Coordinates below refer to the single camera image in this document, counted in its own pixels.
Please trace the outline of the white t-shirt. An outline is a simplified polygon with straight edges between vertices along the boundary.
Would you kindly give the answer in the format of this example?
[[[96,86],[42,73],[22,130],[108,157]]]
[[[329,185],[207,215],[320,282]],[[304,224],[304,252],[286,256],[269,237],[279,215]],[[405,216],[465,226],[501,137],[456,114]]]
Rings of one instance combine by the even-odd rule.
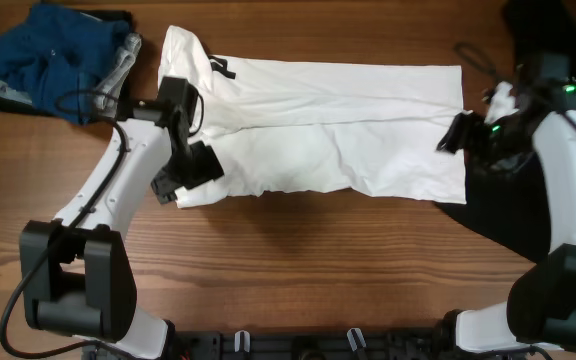
[[[437,150],[462,110],[457,66],[284,62],[205,52],[172,26],[160,78],[187,79],[204,100],[198,139],[224,174],[176,191],[190,208],[265,192],[352,189],[370,197],[462,204],[461,154]]]

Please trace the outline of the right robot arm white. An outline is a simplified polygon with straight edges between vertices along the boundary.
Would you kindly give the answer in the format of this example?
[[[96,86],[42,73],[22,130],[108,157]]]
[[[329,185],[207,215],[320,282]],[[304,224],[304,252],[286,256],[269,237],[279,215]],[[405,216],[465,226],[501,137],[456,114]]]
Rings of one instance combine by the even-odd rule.
[[[569,60],[540,53],[506,76],[471,44],[455,51],[493,88],[486,113],[458,114],[437,148],[466,154],[470,223],[491,226],[492,238],[532,267],[501,303],[450,312],[435,348],[475,358],[576,353],[576,78]]]

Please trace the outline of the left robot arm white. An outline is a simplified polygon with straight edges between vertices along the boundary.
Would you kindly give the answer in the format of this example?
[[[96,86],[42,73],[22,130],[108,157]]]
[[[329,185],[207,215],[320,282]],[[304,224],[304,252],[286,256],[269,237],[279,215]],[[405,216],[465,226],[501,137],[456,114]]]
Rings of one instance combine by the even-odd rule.
[[[82,349],[90,359],[185,359],[174,325],[142,310],[124,238],[146,190],[162,204],[176,190],[221,178],[214,150],[189,139],[203,122],[204,100],[184,78],[166,77],[153,101],[124,100],[108,119],[111,141],[74,197],[49,222],[30,221],[19,238],[22,279],[0,322],[2,347],[17,302],[35,330],[76,343],[47,358]]]

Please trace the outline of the black t-shirt with logo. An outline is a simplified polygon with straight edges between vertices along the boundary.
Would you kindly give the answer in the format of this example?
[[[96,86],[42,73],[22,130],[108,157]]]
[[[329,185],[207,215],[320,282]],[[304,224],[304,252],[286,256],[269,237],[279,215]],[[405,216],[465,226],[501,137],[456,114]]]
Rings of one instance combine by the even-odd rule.
[[[502,10],[515,44],[519,80],[527,85],[566,81],[576,85],[576,22],[561,0],[511,0]],[[576,110],[576,95],[542,94]],[[466,161],[466,203],[437,207],[466,228],[539,262],[550,241],[550,215],[537,155],[509,159],[508,172],[494,172],[474,155]]]

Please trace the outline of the light denim garment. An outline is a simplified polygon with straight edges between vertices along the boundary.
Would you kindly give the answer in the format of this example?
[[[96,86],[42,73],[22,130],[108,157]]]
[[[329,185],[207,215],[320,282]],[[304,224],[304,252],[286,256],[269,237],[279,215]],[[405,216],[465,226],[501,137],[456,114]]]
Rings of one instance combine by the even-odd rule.
[[[141,49],[142,37],[138,33],[130,33],[126,36],[124,44],[121,45],[115,54],[115,64],[109,75],[104,78],[96,87],[101,95],[92,99],[86,96],[86,100],[91,100],[94,109],[103,115],[114,115],[118,100],[127,76],[136,62]],[[31,113],[38,113],[38,109],[33,107],[30,96],[21,91],[14,90],[7,83],[0,80],[0,100],[5,100],[12,105],[12,112],[29,110]]]

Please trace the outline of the blue polo shirt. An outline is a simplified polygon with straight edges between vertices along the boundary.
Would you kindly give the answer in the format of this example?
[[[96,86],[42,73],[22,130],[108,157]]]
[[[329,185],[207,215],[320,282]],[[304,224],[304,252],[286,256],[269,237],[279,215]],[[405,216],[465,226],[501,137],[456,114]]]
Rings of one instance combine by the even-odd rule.
[[[27,93],[36,109],[86,124],[92,105],[88,91],[111,74],[131,32],[123,19],[104,21],[35,4],[21,24],[0,36],[0,80]]]

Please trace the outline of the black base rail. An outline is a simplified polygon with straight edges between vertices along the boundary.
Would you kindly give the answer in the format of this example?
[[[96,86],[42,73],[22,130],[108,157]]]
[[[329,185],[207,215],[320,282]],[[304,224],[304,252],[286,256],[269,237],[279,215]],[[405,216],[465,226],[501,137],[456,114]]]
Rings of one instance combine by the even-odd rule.
[[[458,360],[470,356],[434,338],[431,328],[253,335],[240,330],[178,332],[163,359],[176,360]]]

